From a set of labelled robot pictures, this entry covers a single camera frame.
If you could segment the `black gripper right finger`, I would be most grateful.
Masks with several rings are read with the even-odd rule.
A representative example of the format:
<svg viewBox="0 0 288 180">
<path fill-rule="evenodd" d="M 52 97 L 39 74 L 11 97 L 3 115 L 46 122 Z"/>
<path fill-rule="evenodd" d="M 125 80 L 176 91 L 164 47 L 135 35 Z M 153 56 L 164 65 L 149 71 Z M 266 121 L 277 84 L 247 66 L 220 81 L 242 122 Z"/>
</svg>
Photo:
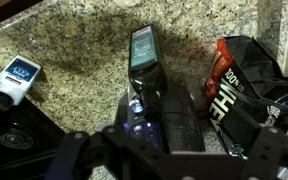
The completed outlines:
<svg viewBox="0 0 288 180">
<path fill-rule="evenodd" d="M 288 169 L 288 136 L 280 129 L 263 127 L 242 169 L 241 180 L 277 180 L 278 169 Z"/>
</svg>

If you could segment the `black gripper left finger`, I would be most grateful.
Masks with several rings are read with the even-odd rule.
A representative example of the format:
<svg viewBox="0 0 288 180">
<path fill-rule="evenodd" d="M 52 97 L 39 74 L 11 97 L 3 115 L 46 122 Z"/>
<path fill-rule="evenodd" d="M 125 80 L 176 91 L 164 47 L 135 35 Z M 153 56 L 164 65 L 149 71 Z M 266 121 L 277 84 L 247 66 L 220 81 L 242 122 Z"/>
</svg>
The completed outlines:
<svg viewBox="0 0 288 180">
<path fill-rule="evenodd" d="M 89 134 L 66 134 L 44 180 L 88 180 L 93 170 L 104 166 L 116 180 L 158 180 L 153 163 L 141 152 L 149 149 L 116 126 Z"/>
</svg>

